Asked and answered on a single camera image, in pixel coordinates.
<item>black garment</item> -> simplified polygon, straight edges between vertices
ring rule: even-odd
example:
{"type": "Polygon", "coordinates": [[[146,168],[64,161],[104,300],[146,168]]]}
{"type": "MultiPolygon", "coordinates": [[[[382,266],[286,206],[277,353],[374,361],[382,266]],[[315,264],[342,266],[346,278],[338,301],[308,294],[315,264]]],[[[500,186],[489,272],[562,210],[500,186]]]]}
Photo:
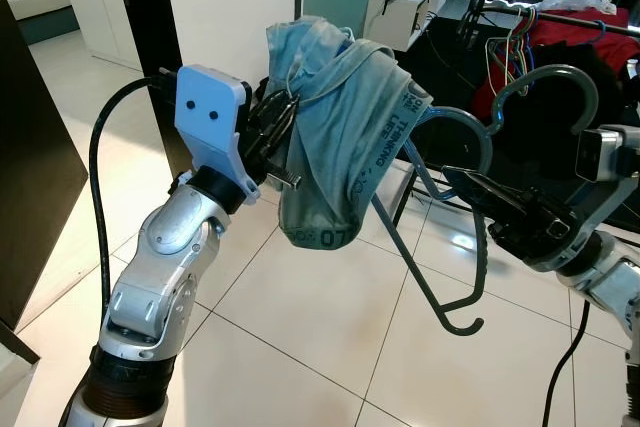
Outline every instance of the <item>black garment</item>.
{"type": "MultiPolygon", "coordinates": [[[[625,100],[611,68],[589,44],[567,47],[565,42],[534,49],[536,67],[573,65],[593,79],[598,88],[596,116],[589,126],[620,122],[625,100]]],[[[528,95],[512,95],[505,103],[505,125],[494,137],[496,149],[513,162],[539,161],[540,175],[550,179],[575,177],[578,136],[571,126],[584,108],[580,87],[564,78],[545,78],[528,95]]]]}

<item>silver metal arm segment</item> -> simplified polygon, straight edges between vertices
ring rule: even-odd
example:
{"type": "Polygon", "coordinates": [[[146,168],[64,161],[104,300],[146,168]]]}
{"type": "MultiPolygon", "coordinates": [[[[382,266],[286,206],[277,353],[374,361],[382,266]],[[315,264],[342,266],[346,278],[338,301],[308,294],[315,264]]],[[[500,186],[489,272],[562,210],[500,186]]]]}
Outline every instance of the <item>silver metal arm segment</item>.
{"type": "MultiPolygon", "coordinates": [[[[160,366],[160,377],[167,373],[164,364],[172,366],[184,341],[198,282],[214,261],[220,236],[229,224],[224,209],[190,185],[179,186],[164,206],[149,215],[140,229],[135,257],[115,285],[102,324],[98,346],[104,357],[124,359],[122,368],[133,365],[144,370],[153,365],[160,366]]],[[[92,395],[88,388],[82,388],[73,401],[70,427],[162,423],[166,395],[149,415],[114,419],[100,414],[113,409],[106,405],[112,399],[92,395]]],[[[126,407],[126,399],[118,400],[126,407]]],[[[115,411],[120,411],[118,417],[127,417],[122,409],[115,411]]]]}

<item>white tile floor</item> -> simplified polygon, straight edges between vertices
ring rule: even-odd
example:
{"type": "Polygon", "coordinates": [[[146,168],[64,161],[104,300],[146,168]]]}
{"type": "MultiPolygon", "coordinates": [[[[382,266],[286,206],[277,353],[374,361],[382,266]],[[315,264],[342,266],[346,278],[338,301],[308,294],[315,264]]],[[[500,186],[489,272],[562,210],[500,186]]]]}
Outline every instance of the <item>white tile floor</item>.
{"type": "MultiPolygon", "coordinates": [[[[53,71],[60,55],[63,62],[72,57],[63,54],[65,44],[78,49],[80,39],[73,35],[36,46],[41,68],[51,74],[45,75],[50,89],[67,101],[58,104],[63,111],[78,100],[70,88],[62,93],[58,83],[64,76],[53,71]]],[[[108,77],[100,82],[113,89],[132,75],[85,60],[81,78],[95,76],[98,82],[108,77]]],[[[91,96],[83,91],[80,99],[91,96]]],[[[127,119],[126,110],[120,120],[128,129],[126,140],[114,135],[115,147],[104,156],[105,176],[111,176],[105,190],[114,199],[139,195],[137,189],[129,191],[134,179],[157,176],[154,185],[144,188],[145,195],[156,197],[135,211],[118,208],[114,200],[108,204],[113,225],[132,227],[113,245],[133,235],[143,207],[161,200],[169,180],[157,160],[162,156],[157,144],[146,151],[148,164],[144,152],[135,154],[136,162],[148,165],[143,173],[140,163],[130,165],[128,154],[148,140],[140,133],[142,119],[133,111],[127,119]],[[131,144],[119,150],[118,142],[131,144]]],[[[63,115],[85,155],[85,132],[73,113],[63,115]]],[[[404,175],[400,165],[394,166],[381,185],[387,205],[393,204],[404,175]]],[[[142,203],[142,196],[137,199],[142,203]]],[[[487,292],[477,305],[452,315],[459,325],[475,317],[484,318],[485,325],[475,336],[455,337],[436,321],[373,212],[349,246],[304,251],[293,248],[277,228],[277,200],[277,193],[269,191],[232,219],[199,289],[165,425],[540,425],[549,377],[569,346],[581,310],[579,300],[552,276],[531,272],[492,244],[487,292]]],[[[469,292],[475,239],[468,214],[414,198],[401,233],[441,301],[469,292]]],[[[76,240],[91,244],[94,235],[88,228],[76,240]]],[[[134,252],[135,239],[114,249],[114,270],[124,268],[134,252]]],[[[66,255],[73,259],[71,252],[66,255]]],[[[19,427],[57,425],[96,339],[98,297],[93,271],[20,333],[42,361],[19,427]]],[[[598,314],[558,382],[553,426],[620,423],[627,341],[611,318],[598,314]]]]}

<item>white cabinet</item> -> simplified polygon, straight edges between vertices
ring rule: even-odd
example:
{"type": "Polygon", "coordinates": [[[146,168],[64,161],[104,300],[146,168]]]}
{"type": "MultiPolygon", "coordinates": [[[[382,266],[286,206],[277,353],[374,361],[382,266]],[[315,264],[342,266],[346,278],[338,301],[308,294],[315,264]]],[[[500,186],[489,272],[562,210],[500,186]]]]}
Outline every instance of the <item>white cabinet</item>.
{"type": "Polygon", "coordinates": [[[445,2],[446,0],[369,0],[364,37],[404,52],[427,28],[430,21],[428,12],[437,13],[445,2]]]}
{"type": "Polygon", "coordinates": [[[140,70],[123,0],[71,0],[92,55],[140,70]]]}

